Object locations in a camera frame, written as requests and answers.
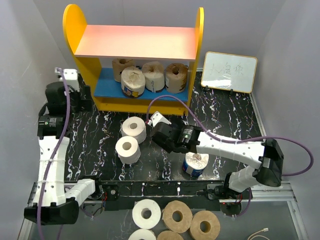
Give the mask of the cream roll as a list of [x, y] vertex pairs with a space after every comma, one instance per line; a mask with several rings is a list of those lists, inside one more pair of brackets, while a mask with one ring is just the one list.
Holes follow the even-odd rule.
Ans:
[[139, 98], [145, 91], [146, 79], [140, 69], [135, 66], [125, 68], [121, 73], [121, 89], [125, 96]]
[[161, 92], [165, 87], [164, 71], [164, 66], [159, 61], [145, 63], [142, 66], [145, 88], [152, 93]]

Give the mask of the cream roll front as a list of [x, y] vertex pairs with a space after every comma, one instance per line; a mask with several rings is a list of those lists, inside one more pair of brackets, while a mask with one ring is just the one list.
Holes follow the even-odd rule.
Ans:
[[164, 66], [159, 61], [145, 63], [142, 66], [145, 88], [152, 93], [161, 92], [165, 87], [164, 71]]

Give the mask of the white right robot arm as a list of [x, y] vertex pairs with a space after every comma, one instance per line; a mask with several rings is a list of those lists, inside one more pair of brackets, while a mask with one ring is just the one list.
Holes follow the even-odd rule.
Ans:
[[209, 136], [197, 126], [176, 127], [163, 121], [148, 124], [152, 126], [152, 141], [168, 153], [208, 154], [246, 165], [244, 169], [228, 173], [222, 185], [207, 191], [217, 199], [233, 199], [258, 184], [281, 186], [284, 155], [274, 139], [241, 143], [219, 135]]

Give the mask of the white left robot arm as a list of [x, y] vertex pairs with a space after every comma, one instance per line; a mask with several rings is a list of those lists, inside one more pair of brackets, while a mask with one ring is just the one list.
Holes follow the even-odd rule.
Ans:
[[39, 112], [38, 143], [40, 148], [39, 172], [35, 196], [31, 206], [24, 209], [24, 217], [42, 225], [71, 225], [76, 223], [79, 207], [90, 197], [103, 195], [97, 176], [81, 177], [68, 191], [65, 190], [64, 171], [70, 139], [64, 129], [71, 117], [61, 81], [47, 85], [47, 103]]

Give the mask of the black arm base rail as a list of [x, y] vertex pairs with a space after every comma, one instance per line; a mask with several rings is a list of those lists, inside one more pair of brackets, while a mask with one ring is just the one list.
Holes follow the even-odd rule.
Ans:
[[249, 199], [246, 190], [242, 198], [217, 197], [216, 186], [222, 187], [221, 180], [182, 180], [182, 181], [103, 181], [100, 185], [102, 196], [87, 199], [86, 205], [99, 204], [105, 211], [131, 210], [143, 200], [151, 199], [164, 208], [171, 201], [181, 201], [191, 209], [219, 211], [223, 202], [244, 203]]

